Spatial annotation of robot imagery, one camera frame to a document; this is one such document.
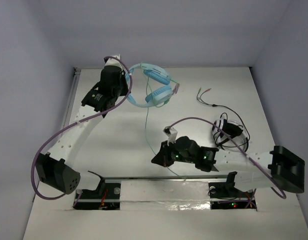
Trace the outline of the light blue headphones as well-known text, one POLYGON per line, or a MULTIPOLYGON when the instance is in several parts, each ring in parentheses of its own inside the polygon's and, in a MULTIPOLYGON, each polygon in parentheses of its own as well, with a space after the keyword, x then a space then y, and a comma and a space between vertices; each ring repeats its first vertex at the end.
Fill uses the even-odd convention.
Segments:
POLYGON ((145 97, 145 104, 139 104, 136 102, 132 93, 127 97, 127 100, 134 106, 139 108, 151 108, 157 105, 165 104, 174 94, 172 87, 170 85, 172 79, 169 73, 167 73, 160 66, 149 64, 149 63, 139 63, 135 64, 129 68, 129 72, 133 74, 135 69, 140 69, 145 77, 152 79, 160 84, 162 87, 152 90, 150 88, 150 93, 145 97))

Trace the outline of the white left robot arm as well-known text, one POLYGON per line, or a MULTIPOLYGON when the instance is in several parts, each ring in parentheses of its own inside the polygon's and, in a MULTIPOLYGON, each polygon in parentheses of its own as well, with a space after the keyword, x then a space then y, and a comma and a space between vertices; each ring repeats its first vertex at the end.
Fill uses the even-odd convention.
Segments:
POLYGON ((100 72, 100 80, 87 92, 81 101, 74 121, 52 135, 36 152, 30 177, 35 194, 49 200, 39 192, 34 180, 38 175, 41 183, 70 195, 78 187, 81 174, 72 168, 77 154, 92 130, 107 113, 122 104, 131 93, 131 71, 121 63, 106 64, 100 72))

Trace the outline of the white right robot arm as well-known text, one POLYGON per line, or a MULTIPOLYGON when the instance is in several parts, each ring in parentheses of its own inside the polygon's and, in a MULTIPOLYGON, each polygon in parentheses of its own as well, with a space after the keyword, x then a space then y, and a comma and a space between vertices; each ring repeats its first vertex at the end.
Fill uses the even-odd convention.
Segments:
POLYGON ((151 163, 170 167, 175 162, 193 164, 203 172, 234 173, 225 183, 232 197, 259 188, 274 188, 302 194, 305 191, 305 161, 283 146, 263 153, 231 152, 198 145, 187 136, 175 142, 163 141, 151 163))

